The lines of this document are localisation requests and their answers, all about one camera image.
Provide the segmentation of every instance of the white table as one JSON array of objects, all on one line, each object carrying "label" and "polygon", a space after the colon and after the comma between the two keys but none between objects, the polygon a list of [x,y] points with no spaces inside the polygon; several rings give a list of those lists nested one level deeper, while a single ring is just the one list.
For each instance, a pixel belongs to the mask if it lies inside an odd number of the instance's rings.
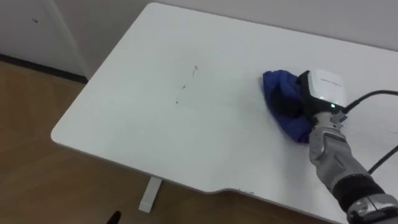
[{"label": "white table", "polygon": [[[205,193],[236,190],[325,220],[345,214],[315,175],[308,149],[281,133],[262,73],[340,74],[353,100],[397,89],[398,53],[152,3],[52,131],[64,146]],[[370,168],[392,149],[398,99],[357,107],[343,132]],[[397,158],[374,178],[398,197]],[[153,178],[142,206],[160,185]]]}]

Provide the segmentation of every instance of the black cable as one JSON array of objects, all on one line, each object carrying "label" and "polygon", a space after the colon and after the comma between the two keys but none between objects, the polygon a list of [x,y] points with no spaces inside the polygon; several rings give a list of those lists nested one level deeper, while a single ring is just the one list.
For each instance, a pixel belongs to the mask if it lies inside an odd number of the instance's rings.
[{"label": "black cable", "polygon": [[[392,90],[377,90],[377,91],[372,91],[370,93],[367,93],[361,97],[359,97],[357,100],[354,100],[352,103],[350,103],[348,106],[343,108],[341,112],[343,114],[348,114],[354,107],[358,106],[362,101],[365,99],[378,95],[378,94],[387,94],[387,95],[395,95],[398,96],[398,91],[392,91]],[[369,169],[369,173],[372,174],[379,166],[381,166],[386,160],[388,160],[392,155],[394,155],[398,151],[398,146],[393,148],[391,151],[389,151],[385,156],[383,156],[376,164],[372,166],[372,168]]]},{"label": "black cable", "polygon": [[398,146],[393,148],[391,151],[389,151],[385,156],[383,156],[376,164],[372,166],[372,168],[369,169],[369,173],[372,174],[381,164],[383,164],[386,160],[388,160],[392,155],[394,155],[398,151]]},{"label": "black cable", "polygon": [[343,112],[343,114],[348,114],[354,107],[358,106],[363,100],[365,100],[371,96],[378,95],[378,94],[388,94],[388,95],[398,96],[398,91],[392,91],[392,90],[372,91],[370,93],[367,93],[367,94],[359,97],[357,100],[354,100],[352,103],[350,103],[344,109],[342,109],[341,112]]}]

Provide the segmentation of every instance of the wooden floor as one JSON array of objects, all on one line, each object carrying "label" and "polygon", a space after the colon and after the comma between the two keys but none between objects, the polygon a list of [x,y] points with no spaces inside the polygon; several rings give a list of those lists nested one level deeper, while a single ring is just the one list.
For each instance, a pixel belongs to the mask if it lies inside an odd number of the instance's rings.
[{"label": "wooden floor", "polygon": [[234,192],[163,183],[151,214],[137,208],[149,177],[54,144],[50,132],[83,84],[0,62],[0,223],[324,223]]}]

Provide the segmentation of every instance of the blue rag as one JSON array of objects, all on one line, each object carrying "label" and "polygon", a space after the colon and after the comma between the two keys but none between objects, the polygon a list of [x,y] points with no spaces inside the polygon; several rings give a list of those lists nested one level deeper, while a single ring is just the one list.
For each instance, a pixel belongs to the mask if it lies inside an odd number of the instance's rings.
[{"label": "blue rag", "polygon": [[274,98],[271,97],[274,91],[279,91],[283,98],[289,99],[291,102],[289,105],[300,107],[302,94],[299,85],[296,84],[297,79],[298,77],[285,70],[264,73],[262,75],[264,96],[271,114],[284,132],[295,142],[308,143],[308,137],[312,130],[309,120],[300,110],[295,116],[280,114],[275,109],[275,104],[278,102],[272,101]]}]

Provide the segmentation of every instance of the white wall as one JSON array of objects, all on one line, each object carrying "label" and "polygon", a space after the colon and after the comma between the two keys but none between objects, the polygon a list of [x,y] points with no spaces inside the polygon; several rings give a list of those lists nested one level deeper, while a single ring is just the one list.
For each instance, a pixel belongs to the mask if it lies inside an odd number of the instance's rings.
[{"label": "white wall", "polygon": [[53,17],[39,0],[0,1],[0,54],[83,73]]},{"label": "white wall", "polygon": [[[54,0],[90,73],[117,44],[150,0]],[[398,50],[396,0],[160,0],[385,49]]]}]

